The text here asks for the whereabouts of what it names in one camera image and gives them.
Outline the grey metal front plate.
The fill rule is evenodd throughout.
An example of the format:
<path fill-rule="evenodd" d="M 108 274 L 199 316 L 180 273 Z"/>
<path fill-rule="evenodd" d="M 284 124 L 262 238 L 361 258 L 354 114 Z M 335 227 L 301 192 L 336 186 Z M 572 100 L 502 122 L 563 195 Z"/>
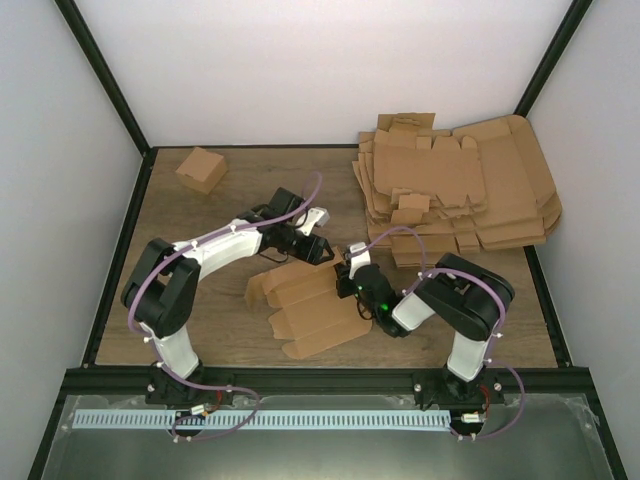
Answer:
<path fill-rule="evenodd" d="M 36 479 L 621 479 L 599 436 L 604 424 L 580 394 L 508 395 L 475 440 L 449 430 L 247 430 L 224 436 L 71 427 L 79 409 L 168 410 L 140 397 L 70 397 Z M 414 410 L 409 396 L 238 397 L 220 410 Z"/>

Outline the black left frame post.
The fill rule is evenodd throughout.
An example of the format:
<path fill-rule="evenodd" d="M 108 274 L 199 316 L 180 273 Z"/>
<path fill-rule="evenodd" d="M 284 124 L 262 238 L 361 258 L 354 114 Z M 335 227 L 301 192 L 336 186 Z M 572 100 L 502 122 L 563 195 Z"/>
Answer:
<path fill-rule="evenodd" d="M 68 25 L 78 46 L 114 107 L 138 152 L 144 156 L 151 147 L 136 120 L 108 62 L 92 34 L 77 3 L 73 0 L 55 0 L 56 7 Z"/>

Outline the black aluminium frame rail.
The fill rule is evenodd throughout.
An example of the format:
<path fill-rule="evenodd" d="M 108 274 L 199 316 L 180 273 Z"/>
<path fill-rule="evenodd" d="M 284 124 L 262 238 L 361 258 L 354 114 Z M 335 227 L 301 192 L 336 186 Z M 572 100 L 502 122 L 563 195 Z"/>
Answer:
<path fill-rule="evenodd" d="M 528 393 L 577 393 L 594 388 L 584 367 L 519 368 L 519 379 Z M 448 383 L 456 392 L 466 387 L 443 368 L 349 369 L 349 368 L 232 368 L 206 367 L 196 376 L 205 385 L 243 387 L 260 396 L 400 394 L 428 398 L 434 391 L 446 392 Z M 178 404 L 214 397 L 209 392 L 188 387 L 153 366 L 69 369 L 61 394 L 145 395 L 152 402 Z"/>

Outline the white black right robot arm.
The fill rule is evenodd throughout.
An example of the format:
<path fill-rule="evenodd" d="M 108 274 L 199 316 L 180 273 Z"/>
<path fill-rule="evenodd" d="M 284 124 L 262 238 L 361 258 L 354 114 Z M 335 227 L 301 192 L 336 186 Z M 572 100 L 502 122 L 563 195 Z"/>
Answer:
<path fill-rule="evenodd" d="M 506 279 L 451 253 L 403 293 L 365 255 L 334 270 L 338 297 L 355 298 L 359 315 L 393 338 L 408 336 L 434 316 L 444 320 L 454 340 L 436 397 L 465 403 L 480 394 L 487 352 L 515 298 Z"/>

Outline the black right frame post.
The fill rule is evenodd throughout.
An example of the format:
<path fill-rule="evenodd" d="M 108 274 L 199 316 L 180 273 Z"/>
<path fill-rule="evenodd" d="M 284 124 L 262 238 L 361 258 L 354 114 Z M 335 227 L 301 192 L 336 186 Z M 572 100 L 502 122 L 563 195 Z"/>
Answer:
<path fill-rule="evenodd" d="M 573 0 L 570 3 L 514 109 L 515 115 L 526 117 L 530 113 L 592 3 L 592 0 Z"/>

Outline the stack of flat cardboard boxes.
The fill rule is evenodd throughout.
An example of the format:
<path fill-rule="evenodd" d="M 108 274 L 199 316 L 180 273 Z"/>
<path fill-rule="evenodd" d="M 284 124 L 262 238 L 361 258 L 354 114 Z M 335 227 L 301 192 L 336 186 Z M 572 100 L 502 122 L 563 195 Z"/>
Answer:
<path fill-rule="evenodd" d="M 383 113 L 359 135 L 352 168 L 378 248 L 403 268 L 545 243 L 562 204 L 529 121 L 507 115 L 437 130 L 434 120 Z"/>

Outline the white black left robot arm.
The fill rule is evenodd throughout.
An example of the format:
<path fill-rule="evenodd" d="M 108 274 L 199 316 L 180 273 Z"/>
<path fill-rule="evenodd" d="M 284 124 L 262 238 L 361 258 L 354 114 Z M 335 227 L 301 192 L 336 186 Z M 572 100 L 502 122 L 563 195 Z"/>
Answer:
<path fill-rule="evenodd" d="M 150 241 L 121 294 L 130 329 L 154 348 L 169 391 L 181 403 L 196 402 L 206 388 L 202 362 L 187 331 L 196 291 L 208 275 L 244 258 L 275 249 L 310 265 L 334 258 L 328 240 L 313 232 L 329 212 L 284 188 L 271 200 L 225 226 L 191 240 Z"/>

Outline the folded small cardboard box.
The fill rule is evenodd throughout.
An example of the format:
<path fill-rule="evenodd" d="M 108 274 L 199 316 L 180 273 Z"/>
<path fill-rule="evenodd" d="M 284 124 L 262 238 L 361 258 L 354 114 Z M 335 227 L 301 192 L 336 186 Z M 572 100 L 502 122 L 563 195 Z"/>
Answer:
<path fill-rule="evenodd" d="M 187 188 L 208 195 L 228 172 L 223 155 L 195 147 L 176 169 L 178 180 Z"/>

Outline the black frame post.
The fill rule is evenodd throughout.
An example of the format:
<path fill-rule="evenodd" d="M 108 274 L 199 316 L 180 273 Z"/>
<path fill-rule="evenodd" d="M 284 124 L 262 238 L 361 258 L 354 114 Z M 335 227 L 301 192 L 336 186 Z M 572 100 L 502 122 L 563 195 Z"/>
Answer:
<path fill-rule="evenodd" d="M 592 3 L 592 0 L 573 0 L 570 3 L 514 109 L 515 115 L 526 117 L 530 113 Z"/>
<path fill-rule="evenodd" d="M 144 156 L 151 147 L 136 120 L 108 62 L 92 34 L 77 3 L 73 0 L 55 0 L 56 7 L 68 25 L 78 46 L 114 107 L 138 152 Z"/>

